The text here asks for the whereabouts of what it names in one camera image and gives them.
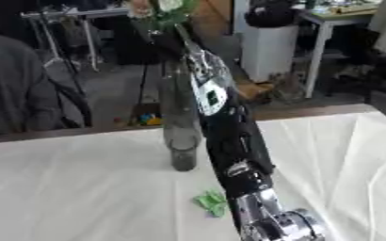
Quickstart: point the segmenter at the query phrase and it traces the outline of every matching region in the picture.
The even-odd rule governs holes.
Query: white tablecloth
[[[259,125],[287,208],[317,212],[329,240],[386,240],[386,117]],[[230,215],[192,202],[209,188],[204,146],[195,170],[175,172],[161,130],[0,143],[0,241],[239,240]]]

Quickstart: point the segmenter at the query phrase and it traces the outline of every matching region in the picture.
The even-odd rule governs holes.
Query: glass bottle
[[[164,139],[173,167],[189,171],[197,165],[196,150],[201,143],[196,101],[185,62],[168,62],[166,67],[159,87]]]

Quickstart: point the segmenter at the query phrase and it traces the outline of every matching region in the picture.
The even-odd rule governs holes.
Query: office chair
[[[377,15],[367,29],[356,29],[352,40],[345,49],[341,49],[349,58],[343,62],[357,66],[357,74],[340,74],[335,77],[328,89],[328,96],[336,92],[351,92],[361,95],[364,102],[371,104],[372,92],[386,93],[386,0],[379,7]]]

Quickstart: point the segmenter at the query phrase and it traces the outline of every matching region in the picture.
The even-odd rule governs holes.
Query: table
[[[386,117],[362,104],[282,112],[258,125],[284,206],[318,213],[327,241],[386,240]],[[239,240],[229,215],[190,200],[220,189],[203,143],[181,173],[160,129],[72,131],[0,143],[0,241]]]
[[[106,9],[94,9],[94,10],[87,10],[87,11],[79,11],[77,8],[70,8],[66,11],[45,12],[45,17],[48,19],[54,19],[54,18],[59,18],[63,16],[80,18],[88,40],[90,65],[94,71],[98,72],[99,71],[98,55],[96,52],[95,43],[93,42],[92,33],[90,31],[91,26],[89,21],[91,19],[97,19],[97,18],[110,18],[110,17],[121,16],[121,15],[127,15],[128,11],[129,11],[129,8],[126,5],[122,5],[121,7],[117,7],[117,8],[108,7]],[[38,20],[40,18],[40,15],[38,13],[26,13],[26,14],[23,14],[23,17],[27,19],[32,19],[32,20]],[[46,30],[44,31],[48,37],[49,36],[48,31]],[[56,53],[56,46],[54,42],[50,42],[50,45],[53,53]]]
[[[306,80],[306,98],[312,98],[314,85],[319,73],[319,67],[325,51],[325,44],[331,38],[332,29],[335,26],[366,24],[369,23],[375,10],[361,11],[358,13],[349,13],[341,15],[332,14],[317,14],[310,10],[303,9],[299,13],[299,17],[306,21],[319,25],[319,33],[317,35],[316,46],[312,56],[312,63],[307,74]]]

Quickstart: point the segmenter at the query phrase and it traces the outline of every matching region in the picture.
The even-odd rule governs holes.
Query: gray jacket
[[[57,127],[60,109],[36,53],[0,36],[0,134]]]

